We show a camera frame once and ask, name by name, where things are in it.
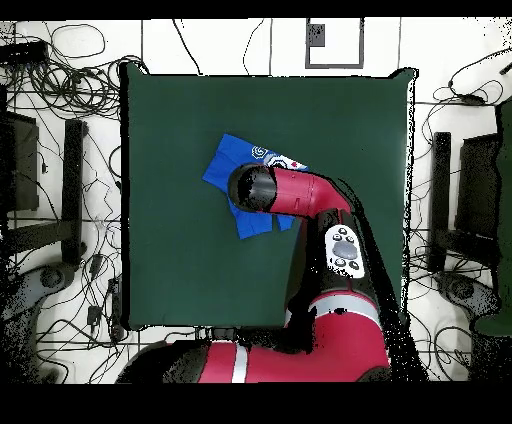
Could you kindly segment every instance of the white floor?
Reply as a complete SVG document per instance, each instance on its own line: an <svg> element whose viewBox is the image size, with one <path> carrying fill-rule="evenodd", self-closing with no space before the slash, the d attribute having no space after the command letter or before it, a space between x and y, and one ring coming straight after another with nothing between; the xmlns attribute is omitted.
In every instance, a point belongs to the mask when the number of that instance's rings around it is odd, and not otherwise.
<svg viewBox="0 0 512 424"><path fill-rule="evenodd" d="M253 30L251 43L245 54L245 67L250 74L272 76L286 75L367 75L385 77L398 67L413 67L419 70L419 78L416 81L416 106L415 106L415 156L418 157L427 149L426 140L421 134L421 124L427 114L436 103L433 92L439 87L445 87L450 76L462 66L480 59L481 57L512 46L512 39L508 27L510 19L498 18L367 18L365 22L365 66L361 70L305 70L304 67L304 43L305 43L305 19L281 19L271 20L266 18L251 18L241 20L177 20L187 46L196 59L203 74L216 75L242 75L246 73L244 68L244 52L247 42ZM48 28L55 28L73 22L47 22ZM106 48L103 53L91 58L71 60L75 67L91 66L120 58L124 55L134 54L142 56L151 73L153 74L187 74L196 73L196 67L184 50L171 20L150 21L87 21L87 23L99 28L105 37ZM0 23L0 28L5 31L8 24ZM21 22L17 24L17 32L27 36L37 36L49 41L49 33L42 22ZM54 42L58 48L68 55L85 55L101 50L101 36L91 28L76 28L63 30L56 33ZM505 93L502 97L507 99L512 94L512 72L506 76L500 76L498 71L512 61L512 54L502 55L488 60L480 65L471 67L457 76L454 87L458 92L467 93L478 88L489 80L498 80L503 84ZM487 87L489 100L493 101L496 95L495 87ZM440 90L438 96L449 97L449 90ZM37 107L44 103L33 93L20 93L16 99L16 111L38 119L40 129L40 142L48 149L55 152L62 149L64 134L63 122L48 110L37 113L33 109L32 102ZM116 121L104 118L91 117L85 119L90 128L91 137L85 139L84 182L94 183L89 191L84 192L85 205L84 219L94 222L83 223L83 238L92 249L98 238L103 240L108 231L113 234L114 245L120 245L119 223L110 223L106 220L118 220L120 215L120 195L114 180L102 158L108 159L110 152L120 144L119 124ZM465 138L493 133L496 131L494 109L492 107L465 107L448 105L430 119L432 131L449 131L452 133L452 170L459 169L459 150ZM41 185L48 192L55 206L57 215L61 213L61 189L62 189L62 161L59 157L47 149L40 149L44 155L48 172L39 176ZM120 173L120 155L113 157L113 168ZM413 186L427 181L430 178L430 155L415 162ZM452 175L450 225L453 226L454 211L456 209L458 174ZM428 190L429 184L424 184L414 190L414 193L422 197ZM53 219L53 213L43 193L40 195L40 207L36 212L20 212L17 214L17 225L31 225L41 220ZM428 195L421 202L414 202L412 208L412 227L426 228L428 216ZM420 224L420 213L423 219ZM411 242L411 250L423 243L418 237ZM110 254L115 250L105 244L102 253ZM35 266L44 264L52 259L58 259L60 246L58 244L47 246L31 254L22 264L21 271L29 270ZM95 287L96 296L102 296L106 290L107 280L114 274L119 274L122 269L120 257L113 256L113 264L109 265L106 272L97 279ZM413 273L413 276L422 275L423 271ZM81 273L78 273L76 281L68 289L51 296L45 302L45 307L70 300L64 304L44 310L39 318L38 331L44 332L59 318L73 319L73 323L89 333L86 325L87 305L81 294ZM482 274L481 280L489 284L489 276ZM430 285L430 279L424 278L413 282L409 289L409 310L430 331L432 337L440 328L456 325L462 328L468 327L467 320L460 308L457 308L440 298L434 290L428 290L424 285ZM106 326L100 326L99 340L108 341ZM422 360L430 363L429 374L431 379L445 380L446 377L439 369L432 346L425 341L428 339L426 328L413 317L411 330L414 338L418 340ZM141 346L157 340L161 340L173 330L187 332L187 328L148 328L139 333L133 332L126 340L126 344L120 346L119 354L114 349L97 347L87 350L87 338L77 332L71 326L58 323L53 327L55 333L46 335L40 349L43 356L52 355L53 360L66 364L70 373L66 383L85 383L91 378L93 371L100 365L100 370L92 377L102 376L101 382L112 383L115 381L122 366L129 357L133 356ZM167 340L178 337L193 337L171 335ZM438 344L448 352L455 350L469 352L471 342L467 336L458 331L447 331L439 338ZM112 356L108 364L105 360ZM445 371L454 380L463 380L467 377L464 367L451 361L442 364ZM64 372L60 370L60 379Z"/></svg>

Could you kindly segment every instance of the black cable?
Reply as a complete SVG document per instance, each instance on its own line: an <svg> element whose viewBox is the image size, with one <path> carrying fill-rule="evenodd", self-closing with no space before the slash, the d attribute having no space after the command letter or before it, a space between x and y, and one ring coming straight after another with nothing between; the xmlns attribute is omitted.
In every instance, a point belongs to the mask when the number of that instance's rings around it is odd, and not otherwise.
<svg viewBox="0 0 512 424"><path fill-rule="evenodd" d="M430 354L430 347L431 347L431 344L432 344L432 334L430 333L430 330L428 329L428 327L423 323L423 321L421 321L416 315L414 315L411 311L407 311L407 313L409 315L411 315L416 321L418 321L421 326L425 329L425 331L427 332L427 336L428 336L428 351L429 351L429 355L428 355L428 364L426 365L426 368L427 369L430 369L430 365L432 364L432 355Z"/></svg>
<svg viewBox="0 0 512 424"><path fill-rule="evenodd" d="M72 321L69 321L67 319L64 319L64 318L60 318L58 319L57 321L55 321L49 328L48 330L46 330L44 333L42 333L42 336L40 336L38 339L37 339L37 343L39 343L47 334L50 334L50 331L52 330L52 328L59 322L64 322L66 323L67 325L73 327L76 331L78 331L82 336L84 337L87 337L87 339L89 339L90 341L92 341L93 343L101 346L101 347L106 347L106 348L112 348L114 347L114 343L110 342L110 343L105 343L105 342L100 342L99 340L95 339L94 337L90 336L89 334L87 334L85 331L81 330L80 328L78 328L75 324L73 324Z"/></svg>
<svg viewBox="0 0 512 424"><path fill-rule="evenodd" d="M88 55L81 55L81 56L69 56L69 55L63 55L63 57L67 58L67 59L84 59L84 58L87 58L87 57L93 57L93 56L97 56L101 53L103 53L105 51L105 47L106 47L106 41L105 41L105 36L103 35L103 33L98 29L96 28L95 26L93 25L89 25L89 24L75 24L75 25L61 25L59 27L57 27L56 29L53 30L53 32L50 34L50 44L52 46L55 45L55 41L54 41L54 37L55 37L55 33L57 31L61 31L63 29L66 29L66 28L83 28L83 27L89 27L89 28L92 28L94 29L95 31L97 31L100 35L101 35L101 40L102 40L102 48L100 51L98 52L95 52L95 53L91 53L91 54L88 54Z"/></svg>
<svg viewBox="0 0 512 424"><path fill-rule="evenodd" d="M56 361L52 361L51 359L46 359L46 358L43 358L41 355L39 355L39 353L36 353L36 356L43 362L47 362L49 364L53 364L53 365L57 365L59 367L62 367L66 370L66 375L64 376L64 379L62 380L62 382L60 384L64 384L68 378L68 375L69 375L69 368L67 365L65 364L61 364L60 362L56 362Z"/></svg>
<svg viewBox="0 0 512 424"><path fill-rule="evenodd" d="M25 261L25 259L27 259L32 253L34 253L36 250L39 250L39 249L32 249L30 252L28 252L25 256L23 256L23 258L21 258L20 261L16 262L15 263L15 266L17 268L19 268L19 266L23 263L23 261Z"/></svg>
<svg viewBox="0 0 512 424"><path fill-rule="evenodd" d="M115 355L117 355L117 354L118 354L117 352L114 352L114 353L112 353L111 355L109 355L109 356L107 357L107 359L105 359L105 360L104 360L104 361L103 361L103 362L98 366L98 368L96 368L96 369L93 371L93 373L92 373L92 374L91 374L91 376L89 377L89 381L87 382L87 384L92 384L92 382L94 381L94 380L93 380L93 377L94 377L94 376L96 375L96 373L100 370L100 368L101 368L105 363L108 363L108 361L110 361L110 359L111 359L112 357L114 357Z"/></svg>
<svg viewBox="0 0 512 424"><path fill-rule="evenodd" d="M464 334L466 334L466 336L468 336L470 339L473 339L473 338L472 338L471 334L468 331L464 330L463 328L457 327L455 325L451 325L451 326L442 328L434 336L434 355L436 357L437 365L439 366L439 369L441 370L441 372L446 376L446 378L448 378L448 380L450 380L450 381L453 381L453 379L446 373L444 367L441 365L441 362L444 362L444 361L441 361L441 359L440 359L439 348L438 348L438 344L437 344L438 337L441 335L441 333L443 333L446 330L458 330L458 331L461 331ZM448 357L451 357L453 359L453 356L451 356L448 353L446 353L446 351L444 349L441 348L441 350L443 351L443 353L445 355L447 355ZM466 363L461 363L458 360L456 360L456 362L458 362L460 365L462 365L463 367L468 369L468 367L466 366Z"/></svg>
<svg viewBox="0 0 512 424"><path fill-rule="evenodd" d="M119 85L114 82L112 74L115 72L115 75L119 78L119 65L125 62L133 63L149 73L142 60L133 55L124 56L101 65L76 69L67 61L68 56L60 52L51 42L48 43L46 40L34 36L24 36L22 34L19 34L19 36L26 41L36 39L44 42L52 49L52 53L55 53L57 60L49 59L47 63L39 65L23 65L12 70L7 69L7 74L12 77L13 81L10 85L14 85L15 88L15 94L10 101L16 97L26 83L31 82L34 91L47 106L46 108L36 108L33 105L34 109L36 111L49 109L59 118L65 119L66 117L55 113L54 109L67 113L76 112L81 117L98 115L118 120ZM58 76L63 76L64 79L59 81Z"/></svg>
<svg viewBox="0 0 512 424"><path fill-rule="evenodd" d="M164 338L164 341L167 341L167 338L170 336L191 336L192 334L195 334L195 331L191 331L189 333L182 333L179 331L171 331L170 333L167 333L167 335Z"/></svg>
<svg viewBox="0 0 512 424"><path fill-rule="evenodd" d="M256 28L254 28L252 30L251 36L249 37L249 41L247 41L247 45L245 46L245 52L244 52L244 56L242 58L242 63L244 64L244 69L245 69L245 72L247 72L247 75L250 75L250 74L249 74L249 71L247 70L247 66L245 66L245 55L247 54L247 50L249 49L249 44L251 44L252 36L256 32L256 30L261 26L261 24L263 23L264 20L265 20L265 18L263 18L261 20L261 22L256 26Z"/></svg>
<svg viewBox="0 0 512 424"><path fill-rule="evenodd" d="M196 68L197 68L197 74L198 75L203 75L201 73L201 70L199 69L199 65L197 64L196 60L194 59L194 56L192 56L192 53L190 53L190 50L188 49L187 47L187 44L185 43L185 40L183 39L183 36L181 35L181 31L180 29L178 28L178 25L176 24L176 19L173 19L172 20L172 23L174 25L174 28L176 28L176 31L178 32L178 35L180 37L180 40L181 40L181 44L183 44L183 47L185 48L185 50L187 51L190 59L192 59L192 62L194 62L194 65L196 65Z"/></svg>
<svg viewBox="0 0 512 424"><path fill-rule="evenodd" d="M55 220L57 221L57 224L60 224L60 219L57 216L57 212L55 212L55 208L53 206L52 201L50 200L50 196L48 195L46 190L43 188L43 186L39 183L39 181L33 180L28 175L25 175L23 172L20 172L18 170L16 170L16 174L21 175L22 177L26 178L29 181L32 181L36 186L38 186L43 191L43 193L45 194L46 198L48 199L48 203L50 204L50 208L52 209L53 216L55 217Z"/></svg>
<svg viewBox="0 0 512 424"><path fill-rule="evenodd" d="M483 58L475 61L475 62L472 62L470 63L469 65L466 65L466 66L463 66L462 68L460 68L457 72L455 72L451 78L450 78L450 81L448 81L448 88L451 90L451 92L457 96L457 97L460 97L460 96L464 96L463 94L459 94L457 93L454 89L453 89L453 80L454 78L460 73L462 72L464 69L467 69L473 65L476 65L480 62L483 62L484 60L486 59L489 59L491 57L496 57L496 56L499 56L501 54L504 54L504 53L508 53L508 52L511 52L512 51L512 47L507 47L506 49L502 49L502 50L498 50L497 52L494 52L494 53L491 53L491 54L488 54L487 56L484 56Z"/></svg>
<svg viewBox="0 0 512 424"><path fill-rule="evenodd" d="M108 170L111 174L115 175L117 178L121 178L121 175L114 172L112 169L112 156L114 156L114 153L117 152L121 148L121 145L117 146L112 152L110 153L110 156L108 157Z"/></svg>
<svg viewBox="0 0 512 424"><path fill-rule="evenodd" d="M450 172L450 175L452 175L452 174L457 174L457 173L458 173L458 172L460 172L460 171L461 171L460 169L457 169L456 171L452 171L452 172ZM418 185L414 186L412 189L414 190L414 189L416 189L416 188L418 188L418 187L421 187L422 185L428 184L428 183L429 183L429 182L431 182L431 181L432 181L432 178L431 178L430 180L424 181L424 182L422 182L422 183L420 183L420 184L418 184Z"/></svg>

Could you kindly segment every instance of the button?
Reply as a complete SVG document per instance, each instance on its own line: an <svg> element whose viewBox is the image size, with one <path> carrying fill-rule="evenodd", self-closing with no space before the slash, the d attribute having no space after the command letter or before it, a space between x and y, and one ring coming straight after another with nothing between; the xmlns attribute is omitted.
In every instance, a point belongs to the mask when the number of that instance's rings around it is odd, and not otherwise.
<svg viewBox="0 0 512 424"><path fill-rule="evenodd" d="M332 253L334 253L338 258L349 260L357 259L357 248L352 243L344 240L334 243Z"/></svg>

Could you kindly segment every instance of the power adapter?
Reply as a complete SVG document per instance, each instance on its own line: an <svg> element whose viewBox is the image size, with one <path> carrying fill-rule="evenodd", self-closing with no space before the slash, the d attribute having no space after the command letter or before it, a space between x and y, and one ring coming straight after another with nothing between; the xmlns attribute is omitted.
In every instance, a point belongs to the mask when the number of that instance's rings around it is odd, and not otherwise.
<svg viewBox="0 0 512 424"><path fill-rule="evenodd" d="M95 327L101 322L101 308L99 306L89 306L87 309L87 325L91 326L91 334L94 333Z"/></svg>
<svg viewBox="0 0 512 424"><path fill-rule="evenodd" d="M475 94L459 94L458 98L465 104L469 106L483 106L485 105L485 100L476 96Z"/></svg>
<svg viewBox="0 0 512 424"><path fill-rule="evenodd" d="M91 280L95 280L98 276L98 272L100 272L101 265L103 264L103 256L102 255L94 255L92 257L91 266L89 268L89 273L91 274Z"/></svg>

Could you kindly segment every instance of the black stand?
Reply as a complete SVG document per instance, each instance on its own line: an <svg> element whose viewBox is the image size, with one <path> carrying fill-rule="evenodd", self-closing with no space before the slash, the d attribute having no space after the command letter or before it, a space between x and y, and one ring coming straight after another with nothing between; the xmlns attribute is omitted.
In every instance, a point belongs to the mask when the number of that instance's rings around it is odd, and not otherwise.
<svg viewBox="0 0 512 424"><path fill-rule="evenodd" d="M427 252L427 270L430 272L439 272L444 270L446 252L448 250L457 252L465 256L468 260L479 262L488 268L494 269L498 265L500 254L496 238L482 237L471 231L472 228L481 228L483 225L473 227L464 226L464 222L469 221L471 215L476 215L476 206L478 202L484 202L479 198L479 193L462 193L459 196L458 216L455 220L456 227L459 229L448 229L448 213L449 213L449 193L450 193L450 151L451 151L451 134L435 133L432 142L432 185L430 188L430 217L429 217L429 233L427 244L429 251ZM461 164L461 181L467 179L466 174L475 172L471 169L465 169L464 163ZM486 214L480 221L485 223ZM489 212L488 221L494 219L494 213Z"/></svg>
<svg viewBox="0 0 512 424"><path fill-rule="evenodd" d="M0 99L5 100L5 89L0 91ZM0 109L0 157L3 158L2 165L5 165L0 166L0 188L12 195L16 171L15 129L7 119L5 104L2 103ZM7 265L9 256L14 253L38 249L58 241L61 242L62 252L62 262L38 267L18 277L0 270L0 362L3 381L41 383L55 380L57 375L51 372L52 377L49 378L39 373L36 357L37 318L44 299L73 282L86 249L81 240L81 229L82 151L87 125L80 120L68 120L65 125L61 220L7 230L9 202L0 199L1 266Z"/></svg>

